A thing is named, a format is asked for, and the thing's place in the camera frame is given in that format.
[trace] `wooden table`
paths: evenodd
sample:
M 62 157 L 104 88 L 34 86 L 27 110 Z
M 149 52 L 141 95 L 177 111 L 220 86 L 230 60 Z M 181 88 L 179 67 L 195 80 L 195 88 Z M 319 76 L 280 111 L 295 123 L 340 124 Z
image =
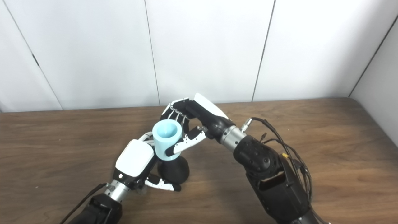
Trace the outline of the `wooden table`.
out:
M 326 221 L 398 223 L 397 148 L 354 100 L 219 107 L 238 126 L 250 116 L 268 119 L 299 151 L 314 182 L 313 207 Z M 0 223 L 58 223 L 94 186 L 111 180 L 120 152 L 151 130 L 163 109 L 0 114 Z M 253 123 L 248 133 L 259 138 L 265 131 L 271 133 Z M 119 223 L 275 223 L 223 146 L 205 140 L 182 155 L 191 169 L 182 191 L 132 192 Z

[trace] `light blue cup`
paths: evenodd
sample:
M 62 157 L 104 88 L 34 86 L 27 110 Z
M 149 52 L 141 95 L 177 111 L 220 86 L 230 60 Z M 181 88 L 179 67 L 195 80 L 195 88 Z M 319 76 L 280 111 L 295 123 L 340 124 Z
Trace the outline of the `light blue cup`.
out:
M 159 159 L 169 161 L 177 158 L 180 153 L 166 156 L 166 149 L 174 145 L 182 136 L 181 125 L 171 119 L 161 120 L 152 128 L 155 152 Z

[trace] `white wall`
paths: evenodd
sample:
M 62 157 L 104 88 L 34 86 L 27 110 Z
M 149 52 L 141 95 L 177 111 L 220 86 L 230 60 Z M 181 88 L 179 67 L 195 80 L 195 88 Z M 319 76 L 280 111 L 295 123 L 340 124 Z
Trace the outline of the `white wall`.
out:
M 254 101 L 348 96 L 397 15 L 391 0 L 277 0 Z
M 159 105 L 143 0 L 5 0 L 64 109 Z
M 398 22 L 358 82 L 356 99 L 398 145 Z
M 61 109 L 18 27 L 0 1 L 0 111 Z
M 160 103 L 251 101 L 273 0 L 147 0 Z
M 4 112 L 348 96 L 398 14 L 390 0 L 2 1 Z

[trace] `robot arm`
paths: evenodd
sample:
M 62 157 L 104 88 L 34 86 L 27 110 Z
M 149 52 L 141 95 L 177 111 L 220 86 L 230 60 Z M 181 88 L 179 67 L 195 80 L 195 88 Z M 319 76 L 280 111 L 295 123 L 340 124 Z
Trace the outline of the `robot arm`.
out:
M 217 106 L 200 94 L 196 94 L 193 100 L 184 98 L 172 102 L 163 112 L 161 120 L 178 120 L 181 116 L 184 130 L 188 129 L 187 123 L 192 118 L 197 118 L 203 126 L 192 129 L 185 138 L 167 149 L 168 155 L 194 145 L 181 144 L 188 141 L 187 138 L 196 139 L 196 136 L 201 135 L 202 138 L 206 136 L 215 139 L 230 150 L 236 161 L 243 165 L 247 179 L 265 211 L 278 224 L 318 224 L 317 219 L 323 223 L 313 211 L 310 197 L 301 185 L 297 171 L 289 165 L 287 159 L 291 162 L 293 159 L 288 155 L 278 155 L 272 148 L 244 133 L 251 119 L 239 129 Z
M 152 132 L 145 133 L 138 140 L 131 140 L 116 161 L 113 181 L 105 186 L 104 193 L 95 195 L 83 211 L 69 224 L 116 224 L 122 216 L 122 201 L 132 190 L 141 190 L 145 185 L 156 189 L 180 191 L 181 187 L 150 174 L 158 158 L 154 153 Z M 94 189 L 88 198 L 98 189 Z M 78 204 L 61 224 L 83 203 Z

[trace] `black cable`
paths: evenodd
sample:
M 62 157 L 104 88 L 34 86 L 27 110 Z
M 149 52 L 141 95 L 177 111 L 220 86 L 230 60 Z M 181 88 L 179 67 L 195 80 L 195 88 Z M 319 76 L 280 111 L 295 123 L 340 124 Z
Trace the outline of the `black cable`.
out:
M 286 144 L 285 142 L 282 142 L 282 141 L 279 140 L 279 139 L 271 138 L 271 139 L 268 139 L 268 140 L 265 141 L 265 142 L 270 142 L 270 141 L 276 141 L 277 143 L 279 143 L 279 144 L 285 146 L 286 148 L 289 148 L 290 150 L 292 150 L 293 153 L 294 153 L 294 155 L 297 157 L 298 161 L 302 164 L 302 166 L 303 166 L 303 168 L 304 168 L 304 173 L 302 172 L 303 178 L 304 178 L 304 179 L 305 179 L 306 177 L 308 178 L 308 190 L 307 190 L 307 194 L 308 194 L 308 200 L 311 202 L 311 200 L 312 200 L 312 177 L 311 177 L 311 174 L 310 174 L 310 172 L 309 172 L 309 170 L 308 170 L 307 165 L 305 164 L 305 162 L 303 161 L 303 159 L 301 158 L 301 156 L 297 153 L 297 151 L 296 151 L 293 147 L 289 146 L 288 144 Z
M 92 189 L 66 216 L 59 224 L 63 224 L 90 196 L 92 196 L 99 189 L 106 186 L 107 183 L 102 183 Z
M 275 134 L 275 136 L 278 138 L 278 140 L 280 140 L 281 142 L 284 142 L 284 141 L 282 140 L 282 137 L 281 137 L 281 136 L 279 135 L 279 133 L 276 131 L 276 129 L 275 129 L 266 119 L 261 119 L 261 118 L 252 117 L 252 120 L 256 120 L 256 121 L 261 122 L 261 123 L 262 123 L 263 125 L 265 125 L 268 129 L 270 129 L 270 130 L 272 131 L 272 133 Z M 283 144 L 282 144 L 282 146 L 283 146 L 283 148 L 285 149 L 286 154 L 287 154 L 289 157 L 292 157 L 292 155 L 290 154 L 290 151 L 287 149 L 287 147 L 286 147 L 285 145 L 283 145 Z M 297 178 L 298 178 L 300 184 L 302 185 L 301 178 L 300 178 L 300 176 L 299 176 L 299 173 L 297 172 L 297 167 L 296 167 L 296 165 L 295 165 L 293 162 L 292 162 L 292 166 L 293 166 L 293 171 L 295 172 L 295 175 L 297 176 Z
M 307 165 L 305 164 L 305 162 L 303 161 L 303 159 L 301 158 L 301 156 L 298 154 L 298 152 L 291 146 L 289 146 L 288 144 L 286 144 L 283 140 L 282 137 L 278 134 L 278 132 L 276 131 L 276 129 L 265 119 L 261 119 L 261 118 L 252 118 L 253 120 L 257 120 L 260 121 L 262 124 L 264 124 L 268 129 L 270 129 L 275 136 L 277 137 L 277 139 L 275 138 L 271 138 L 268 139 L 266 141 L 263 141 L 262 144 L 266 144 L 270 141 L 276 141 L 277 143 L 281 144 L 282 147 L 285 149 L 286 154 L 289 156 L 289 160 L 293 166 L 293 169 L 295 171 L 295 174 L 298 178 L 298 180 L 300 181 L 300 184 L 302 184 L 301 182 L 301 177 L 299 175 L 299 173 L 297 172 L 297 167 L 293 161 L 293 158 L 291 157 L 291 153 L 290 150 L 292 150 L 292 152 L 294 153 L 294 155 L 297 157 L 298 161 L 301 163 L 301 174 L 303 176 L 304 179 L 304 186 L 305 186 L 305 191 L 307 193 L 308 196 L 308 201 L 311 203 L 312 200 L 312 177 L 310 174 L 310 171 L 308 170 Z M 318 219 L 322 224 L 330 224 L 330 222 L 325 222 L 312 208 L 312 213 L 314 214 L 315 218 Z

